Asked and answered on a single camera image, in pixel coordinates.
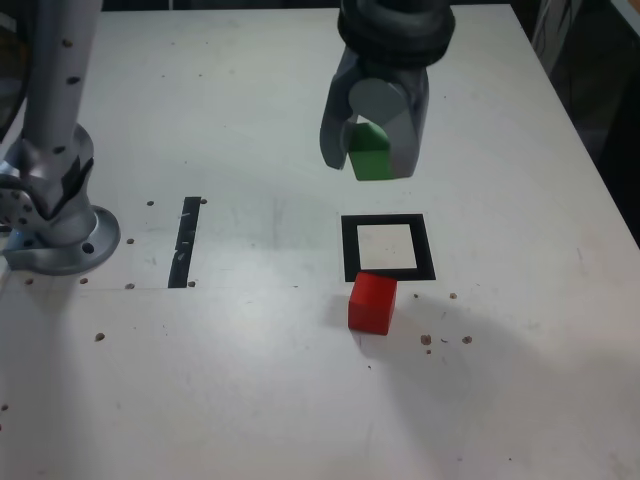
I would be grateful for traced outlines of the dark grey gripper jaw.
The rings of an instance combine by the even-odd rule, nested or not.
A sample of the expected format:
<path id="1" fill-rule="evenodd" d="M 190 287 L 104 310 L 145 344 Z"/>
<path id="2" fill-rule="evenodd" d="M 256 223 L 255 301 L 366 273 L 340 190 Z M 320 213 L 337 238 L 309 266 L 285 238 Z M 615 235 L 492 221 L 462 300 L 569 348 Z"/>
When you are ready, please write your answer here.
<path id="1" fill-rule="evenodd" d="M 336 74 L 331 82 L 320 128 L 320 149 L 325 164 L 335 170 L 344 168 L 352 128 L 353 109 L 349 104 L 349 92 L 354 76 Z"/>

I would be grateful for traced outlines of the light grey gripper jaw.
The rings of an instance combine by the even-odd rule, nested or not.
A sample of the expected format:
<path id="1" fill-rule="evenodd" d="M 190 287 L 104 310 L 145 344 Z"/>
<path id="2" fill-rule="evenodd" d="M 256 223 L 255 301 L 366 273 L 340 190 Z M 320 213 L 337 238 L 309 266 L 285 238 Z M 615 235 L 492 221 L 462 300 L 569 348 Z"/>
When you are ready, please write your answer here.
<path id="1" fill-rule="evenodd" d="M 347 154 L 358 179 L 403 179 L 414 174 L 428 101 L 411 104 L 399 84 L 381 79 L 362 80 L 351 89 L 349 102 L 356 122 Z"/>

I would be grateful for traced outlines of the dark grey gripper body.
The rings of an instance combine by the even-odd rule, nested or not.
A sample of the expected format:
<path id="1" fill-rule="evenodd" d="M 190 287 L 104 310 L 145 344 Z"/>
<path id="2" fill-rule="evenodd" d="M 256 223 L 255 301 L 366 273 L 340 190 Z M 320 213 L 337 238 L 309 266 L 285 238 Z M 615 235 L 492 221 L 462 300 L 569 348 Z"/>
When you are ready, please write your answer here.
<path id="1" fill-rule="evenodd" d="M 411 104 L 427 102 L 429 99 L 429 79 L 425 67 L 406 69 L 381 64 L 346 48 L 336 71 L 336 81 L 350 84 L 367 78 L 399 84 L 408 94 Z"/>

